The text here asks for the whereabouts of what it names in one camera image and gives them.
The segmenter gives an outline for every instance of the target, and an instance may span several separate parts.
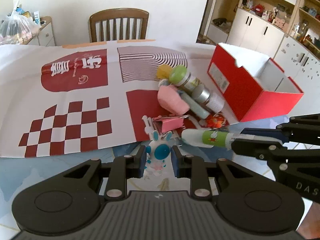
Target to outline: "chair backrest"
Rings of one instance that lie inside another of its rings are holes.
[[[130,37],[130,22],[132,23],[132,37]],[[119,26],[119,39],[145,39],[147,32],[147,25],[149,19],[149,13],[144,10],[135,8],[117,8],[103,10],[94,13],[90,16],[90,31],[92,42],[97,42],[97,30],[96,23],[100,22],[100,41],[104,41],[103,23],[106,21],[106,40],[111,40],[111,28],[112,25],[112,40],[117,40],[117,20],[120,19]],[[124,19],[126,19],[126,27],[124,30]],[[137,29],[137,21],[140,20],[140,27]]]

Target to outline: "white and blue bunny toy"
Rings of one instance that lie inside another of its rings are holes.
[[[148,175],[160,176],[162,169],[166,166],[165,158],[167,158],[171,152],[171,146],[169,140],[172,136],[172,132],[169,131],[164,138],[159,138],[157,131],[152,132],[153,141],[149,143],[146,148],[147,162],[145,166],[145,172]]]

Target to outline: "transparent plastic bag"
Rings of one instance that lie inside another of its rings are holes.
[[[0,23],[0,45],[22,44],[40,32],[40,25],[33,22],[32,17],[27,18],[13,11],[11,16],[5,17]]]

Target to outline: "open cardboard box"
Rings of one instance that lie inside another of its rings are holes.
[[[219,43],[208,74],[240,122],[288,114],[303,91],[269,56]]]

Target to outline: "cabinet handle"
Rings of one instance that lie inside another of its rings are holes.
[[[308,62],[309,57],[306,57],[306,61],[304,62],[304,64],[302,65],[303,67],[306,65],[306,63]]]
[[[302,57],[301,57],[301,59],[300,59],[300,61],[299,61],[299,63],[301,63],[301,62],[302,62],[302,60],[303,60],[304,56],[305,56],[305,54],[303,53],[303,54],[302,54]]]

